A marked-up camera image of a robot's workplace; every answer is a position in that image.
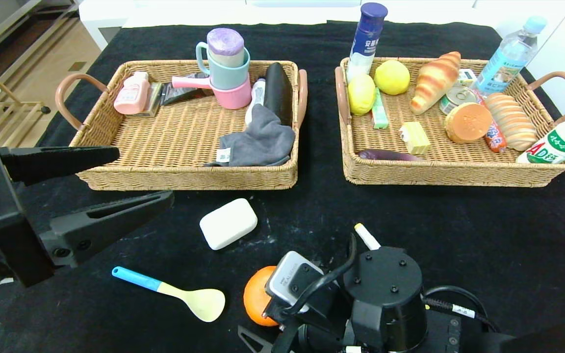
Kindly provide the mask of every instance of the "spoon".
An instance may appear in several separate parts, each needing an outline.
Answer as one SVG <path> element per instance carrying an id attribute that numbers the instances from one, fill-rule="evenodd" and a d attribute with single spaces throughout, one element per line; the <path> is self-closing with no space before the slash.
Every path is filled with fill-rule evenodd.
<path id="1" fill-rule="evenodd" d="M 189 307 L 191 312 L 204 322 L 215 321 L 215 319 L 222 314 L 222 310 L 224 310 L 224 305 L 226 304 L 226 297 L 224 297 L 224 293 L 220 290 L 180 290 L 158 279 L 147 277 L 146 275 L 128 270 L 121 266 L 113 268 L 111 273 L 114 277 L 123 279 L 124 281 L 182 300 L 186 306 Z"/>

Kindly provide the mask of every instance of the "bread roll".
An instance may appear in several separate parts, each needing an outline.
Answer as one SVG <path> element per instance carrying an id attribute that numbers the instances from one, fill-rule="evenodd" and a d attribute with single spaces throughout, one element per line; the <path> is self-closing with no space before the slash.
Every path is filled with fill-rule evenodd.
<path id="1" fill-rule="evenodd" d="M 453 87 L 459 77 L 461 63 L 461 53 L 451 51 L 422 65 L 417 75 L 414 97 L 411 99 L 411 111 L 414 115 L 426 112 Z"/>
<path id="2" fill-rule="evenodd" d="M 514 98 L 494 93 L 485 99 L 485 103 L 498 123 L 500 131 L 505 135 L 507 147 L 524 151 L 538 140 L 536 127 Z"/>
<path id="3" fill-rule="evenodd" d="M 491 113 L 482 105 L 463 103 L 446 116 L 444 127 L 455 143 L 471 143 L 487 133 L 491 120 Z"/>

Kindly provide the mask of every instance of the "blue milk bottle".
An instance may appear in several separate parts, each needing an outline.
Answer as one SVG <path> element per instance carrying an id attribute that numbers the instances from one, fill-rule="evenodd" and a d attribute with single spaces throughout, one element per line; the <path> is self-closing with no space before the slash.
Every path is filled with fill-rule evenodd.
<path id="1" fill-rule="evenodd" d="M 479 74 L 472 88 L 482 96 L 503 92 L 538 53 L 538 34 L 546 26 L 546 19 L 531 16 L 521 30 L 508 34 Z"/>
<path id="2" fill-rule="evenodd" d="M 346 71 L 348 82 L 358 74 L 370 73 L 385 16 L 387 16 L 387 8 L 381 4 L 366 2 L 361 6 L 361 19 L 352 42 L 350 62 Z"/>

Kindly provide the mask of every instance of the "yellow butter block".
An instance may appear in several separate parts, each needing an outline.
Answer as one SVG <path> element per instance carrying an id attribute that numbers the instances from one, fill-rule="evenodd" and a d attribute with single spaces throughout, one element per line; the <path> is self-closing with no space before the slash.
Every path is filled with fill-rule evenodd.
<path id="1" fill-rule="evenodd" d="M 410 154 L 426 154 L 431 143 L 422 125 L 418 121 L 403 123 L 400 129 L 401 139 Z"/>

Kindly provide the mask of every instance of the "yellow lemon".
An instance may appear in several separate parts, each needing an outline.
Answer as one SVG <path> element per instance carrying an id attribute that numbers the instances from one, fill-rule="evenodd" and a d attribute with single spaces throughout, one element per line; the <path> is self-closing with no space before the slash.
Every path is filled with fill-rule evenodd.
<path id="1" fill-rule="evenodd" d="M 363 115 L 372 109 L 376 87 L 370 75 L 357 75 L 348 82 L 348 102 L 350 112 L 355 115 Z"/>
<path id="2" fill-rule="evenodd" d="M 388 60 L 376 68 L 374 82 L 386 94 L 401 94 L 407 91 L 409 70 L 397 60 Z"/>

